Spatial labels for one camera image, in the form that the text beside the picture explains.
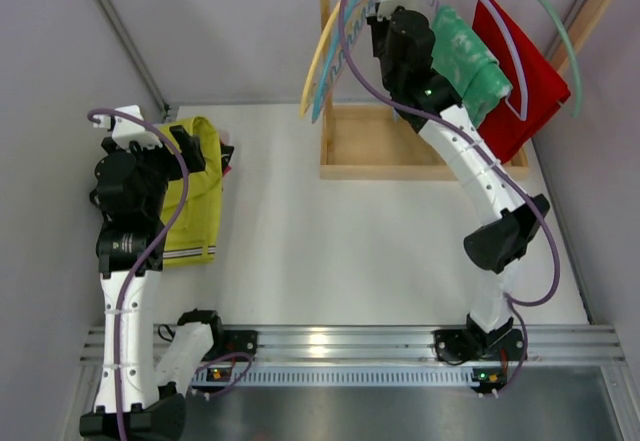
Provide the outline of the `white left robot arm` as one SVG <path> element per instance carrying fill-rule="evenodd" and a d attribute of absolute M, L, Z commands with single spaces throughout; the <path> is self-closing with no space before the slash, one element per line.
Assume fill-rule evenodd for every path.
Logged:
<path fill-rule="evenodd" d="M 176 440 L 191 379 L 220 343 L 222 322 L 213 310 L 183 313 L 167 351 L 156 358 L 153 305 L 166 265 L 212 255 L 222 146 L 204 118 L 151 131 L 116 119 L 102 146 L 89 195 L 103 218 L 96 243 L 102 377 L 79 433 L 87 440 Z"/>

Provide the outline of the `yellow-green trousers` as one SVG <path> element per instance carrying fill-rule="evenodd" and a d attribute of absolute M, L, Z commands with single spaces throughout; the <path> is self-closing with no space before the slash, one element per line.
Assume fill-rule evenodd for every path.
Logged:
<path fill-rule="evenodd" d="M 185 205 L 168 232 L 163 254 L 165 267 L 210 263 L 214 260 L 222 211 L 223 164 L 219 133 L 205 117 L 192 117 L 164 125 L 181 126 L 199 138 L 206 166 L 189 175 Z"/>

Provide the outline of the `green white tie-dye trousers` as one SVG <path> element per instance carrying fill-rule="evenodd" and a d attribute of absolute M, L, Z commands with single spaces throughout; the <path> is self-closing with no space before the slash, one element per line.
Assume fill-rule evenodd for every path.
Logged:
<path fill-rule="evenodd" d="M 433 67 L 450 82 L 479 128 L 513 86 L 497 58 L 454 8 L 441 6 L 432 30 Z"/>

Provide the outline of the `lilac hanger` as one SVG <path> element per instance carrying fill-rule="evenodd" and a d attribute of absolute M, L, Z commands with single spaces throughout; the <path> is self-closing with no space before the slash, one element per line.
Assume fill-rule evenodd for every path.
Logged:
<path fill-rule="evenodd" d="M 501 102 L 504 101 L 506 103 L 507 107 L 511 110 L 511 112 L 516 116 L 518 120 L 524 121 L 528 115 L 529 95 L 525 71 L 516 47 L 516 43 L 507 27 L 505 20 L 499 13 L 494 3 L 491 0 L 477 1 L 485 7 L 486 11 L 493 19 L 498 32 L 502 36 L 502 40 L 506 44 L 508 52 L 508 58 L 505 61 L 499 60 L 498 57 L 496 57 L 494 50 L 488 47 L 488 45 L 479 37 L 497 58 L 501 70 L 513 86 L 511 93 L 507 97 L 503 98 Z M 430 0 L 429 4 L 434 8 L 435 15 L 439 8 L 443 6 L 440 4 L 439 0 Z"/>

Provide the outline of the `mint green hanger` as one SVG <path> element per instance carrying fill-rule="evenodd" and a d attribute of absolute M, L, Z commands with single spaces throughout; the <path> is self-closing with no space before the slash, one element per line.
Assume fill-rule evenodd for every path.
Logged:
<path fill-rule="evenodd" d="M 574 85 L 574 98 L 575 104 L 573 107 L 572 117 L 576 119 L 581 111 L 582 103 L 583 103 L 583 83 L 582 76 L 579 68 L 579 63 L 576 56 L 576 51 L 574 49 L 573 43 L 570 40 L 569 34 L 563 21 L 560 19 L 556 9 L 553 7 L 549 0 L 536 0 L 546 11 L 547 15 L 550 17 L 551 21 L 555 25 L 557 34 L 559 35 L 561 42 L 567 52 L 571 73 L 573 75 L 573 85 Z"/>

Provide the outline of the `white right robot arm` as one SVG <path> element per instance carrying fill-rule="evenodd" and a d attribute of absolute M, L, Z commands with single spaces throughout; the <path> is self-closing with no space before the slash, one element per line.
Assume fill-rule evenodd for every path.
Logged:
<path fill-rule="evenodd" d="M 524 338 L 513 326 L 507 297 L 549 202 L 542 194 L 514 190 L 514 180 L 473 127 L 460 96 L 434 69 L 435 34 L 423 14 L 399 7 L 388 18 L 371 15 L 367 23 L 394 110 L 445 161 L 480 220 L 463 240 L 477 269 L 476 293 L 464 327 L 436 332 L 437 357 L 452 365 L 514 361 L 523 353 Z"/>

